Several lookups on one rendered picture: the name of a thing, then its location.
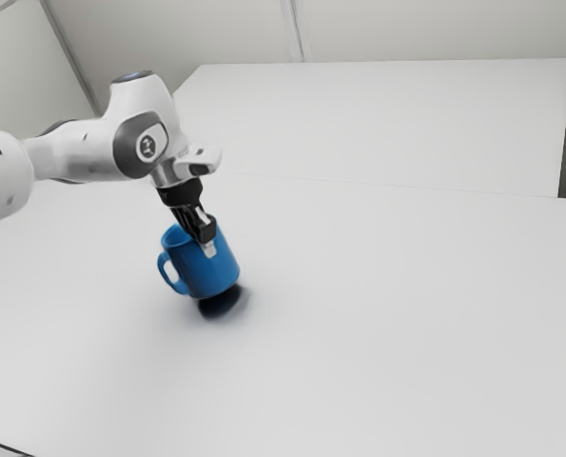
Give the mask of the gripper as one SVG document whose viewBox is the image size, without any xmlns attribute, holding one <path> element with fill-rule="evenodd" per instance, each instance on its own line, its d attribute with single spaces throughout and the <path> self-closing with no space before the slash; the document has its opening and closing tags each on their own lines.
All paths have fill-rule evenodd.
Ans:
<svg viewBox="0 0 566 457">
<path fill-rule="evenodd" d="M 199 178 L 188 179 L 168 188 L 156 188 L 163 204 L 170 208 L 190 206 L 188 220 L 193 238 L 206 258 L 217 254 L 214 239 L 217 234 L 216 220 L 201 207 L 203 184 Z"/>
</svg>

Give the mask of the blue mug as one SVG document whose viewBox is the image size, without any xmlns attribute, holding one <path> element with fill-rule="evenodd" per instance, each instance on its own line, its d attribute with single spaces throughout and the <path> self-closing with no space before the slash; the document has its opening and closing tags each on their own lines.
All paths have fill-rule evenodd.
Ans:
<svg viewBox="0 0 566 457">
<path fill-rule="evenodd" d="M 164 281 L 177 293 L 196 299 L 219 295 L 234 286 L 240 266 L 220 227 L 205 246 L 174 224 L 161 237 L 157 259 Z"/>
</svg>

